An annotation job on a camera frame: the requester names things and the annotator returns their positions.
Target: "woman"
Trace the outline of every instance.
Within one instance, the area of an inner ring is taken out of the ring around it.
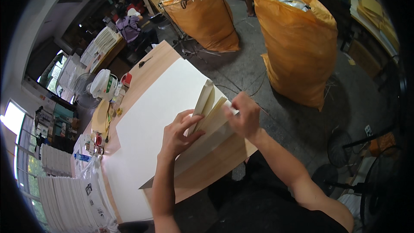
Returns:
[[[116,12],[119,18],[116,22],[116,27],[127,41],[128,47],[131,50],[136,50],[137,46],[146,38],[149,38],[152,44],[158,44],[158,36],[155,29],[142,31],[138,26],[138,22],[143,19],[142,16],[127,16],[127,6],[125,5],[119,6]]]

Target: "gray floor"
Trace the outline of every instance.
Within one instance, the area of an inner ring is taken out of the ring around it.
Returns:
[[[353,140],[357,140],[365,137],[366,125],[377,132],[392,122],[393,108],[386,93],[379,93],[378,86],[358,65],[351,66],[339,47],[335,70],[330,78],[337,86],[330,88],[322,112],[296,104],[272,91],[260,56],[266,53],[266,48],[258,20],[247,18],[243,1],[227,2],[233,12],[241,50],[221,54],[221,57],[200,52],[202,59],[197,56],[187,59],[217,86],[220,85],[220,90],[230,100],[236,96],[235,92],[253,94],[257,91],[253,99],[267,113],[261,112],[260,125],[298,158],[310,175],[319,166],[329,163],[327,141],[335,128],[346,130]],[[158,30],[158,37],[170,44],[175,38],[170,29]],[[339,173],[339,181],[343,183],[349,174],[346,168],[339,169]],[[233,171],[232,177],[239,180],[243,176],[244,165],[241,164]],[[331,197],[338,198],[341,192],[341,189],[336,189]],[[177,204],[175,217],[182,232],[204,232],[217,220],[206,189]],[[147,232],[153,231],[150,225]]]

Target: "large orange sack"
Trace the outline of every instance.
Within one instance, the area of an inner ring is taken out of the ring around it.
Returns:
[[[169,0],[163,5],[173,21],[204,48],[217,52],[240,49],[233,14],[225,0]]]
[[[254,0],[267,54],[270,84],[302,105],[322,110],[326,81],[337,54],[337,24],[318,0],[302,0],[304,12],[278,0]]]

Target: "tape roll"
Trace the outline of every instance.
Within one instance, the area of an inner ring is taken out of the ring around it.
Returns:
[[[123,111],[123,109],[122,109],[122,108],[118,108],[118,109],[116,110],[116,114],[117,114],[118,116],[120,116],[120,115],[122,114],[122,111]]]

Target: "hand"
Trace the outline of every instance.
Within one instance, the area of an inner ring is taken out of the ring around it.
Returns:
[[[231,106],[239,110],[237,115],[233,115],[228,106],[222,107],[231,128],[240,137],[250,140],[260,131],[260,107],[245,92],[240,92],[231,102]]]
[[[186,129],[204,118],[204,115],[193,115],[190,117],[189,115],[193,112],[194,109],[180,112],[174,121],[164,128],[164,137],[162,139],[161,151],[158,154],[159,157],[174,160],[179,154],[191,147],[199,137],[205,134],[204,131],[198,131],[188,137],[184,136]]]

